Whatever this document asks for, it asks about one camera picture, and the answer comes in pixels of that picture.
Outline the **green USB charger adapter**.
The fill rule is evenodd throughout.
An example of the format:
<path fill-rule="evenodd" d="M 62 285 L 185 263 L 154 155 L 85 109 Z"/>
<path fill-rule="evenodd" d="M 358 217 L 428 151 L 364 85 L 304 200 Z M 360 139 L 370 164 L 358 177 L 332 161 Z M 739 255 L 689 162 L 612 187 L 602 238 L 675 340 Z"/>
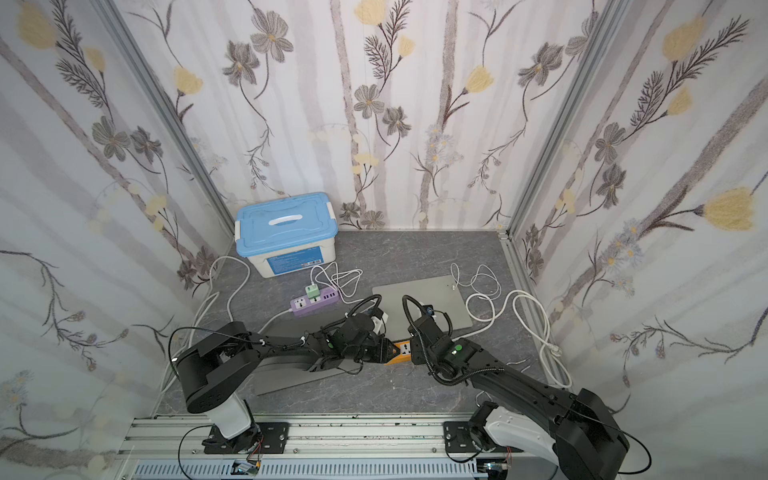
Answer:
<path fill-rule="evenodd" d="M 320 288 L 317 284 L 312 283 L 305 287 L 305 293 L 309 299 L 315 299 L 320 295 Z"/>

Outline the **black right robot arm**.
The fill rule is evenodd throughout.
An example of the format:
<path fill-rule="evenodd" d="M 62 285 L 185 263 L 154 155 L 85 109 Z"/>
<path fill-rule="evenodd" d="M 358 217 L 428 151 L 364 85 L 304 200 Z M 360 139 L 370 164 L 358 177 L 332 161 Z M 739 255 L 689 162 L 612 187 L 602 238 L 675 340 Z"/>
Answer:
<path fill-rule="evenodd" d="M 493 398 L 468 421 L 476 447 L 506 447 L 506 442 L 491 433 L 491 416 L 502 409 L 516 410 L 550 438 L 545 452 L 554 455 L 566 478 L 614 479 L 620 475 L 630 443 L 596 394 L 586 389 L 573 394 L 534 380 L 473 341 L 452 340 L 429 314 L 408 323 L 416 342 L 412 352 L 438 383 L 453 386 L 469 382 Z"/>

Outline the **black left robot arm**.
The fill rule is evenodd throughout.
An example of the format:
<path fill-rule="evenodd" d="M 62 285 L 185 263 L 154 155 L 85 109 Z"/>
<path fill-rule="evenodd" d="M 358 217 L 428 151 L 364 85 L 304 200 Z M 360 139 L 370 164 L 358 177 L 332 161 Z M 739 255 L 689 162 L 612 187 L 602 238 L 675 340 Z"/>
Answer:
<path fill-rule="evenodd" d="M 176 357 L 173 371 L 191 414 L 205 414 L 228 440 L 253 425 L 236 391 L 253 373 L 337 370 L 350 361 L 359 366 L 386 364 L 400 354 L 385 334 L 383 320 L 366 313 L 348 314 L 316 331 L 274 336 L 228 323 Z"/>

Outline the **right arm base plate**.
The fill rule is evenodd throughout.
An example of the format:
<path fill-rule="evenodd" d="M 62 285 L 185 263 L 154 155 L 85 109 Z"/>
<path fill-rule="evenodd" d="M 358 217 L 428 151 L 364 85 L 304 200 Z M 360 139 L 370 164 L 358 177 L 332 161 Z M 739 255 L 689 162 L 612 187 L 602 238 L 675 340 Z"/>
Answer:
<path fill-rule="evenodd" d="M 505 447 L 496 444 L 491 437 L 469 421 L 445 421 L 442 424 L 446 451 L 453 454 L 505 453 Z"/>

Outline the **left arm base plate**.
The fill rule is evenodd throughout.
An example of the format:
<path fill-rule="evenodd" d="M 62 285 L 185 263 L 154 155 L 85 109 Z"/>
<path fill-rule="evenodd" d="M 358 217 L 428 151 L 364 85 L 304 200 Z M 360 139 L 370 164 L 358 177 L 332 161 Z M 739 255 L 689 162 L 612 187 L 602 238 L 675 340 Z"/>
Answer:
<path fill-rule="evenodd" d="M 232 439 L 225 439 L 220 429 L 212 426 L 202 441 L 205 454 L 244 454 L 259 447 L 261 454 L 283 454 L 288 440 L 288 422 L 260 422 Z"/>

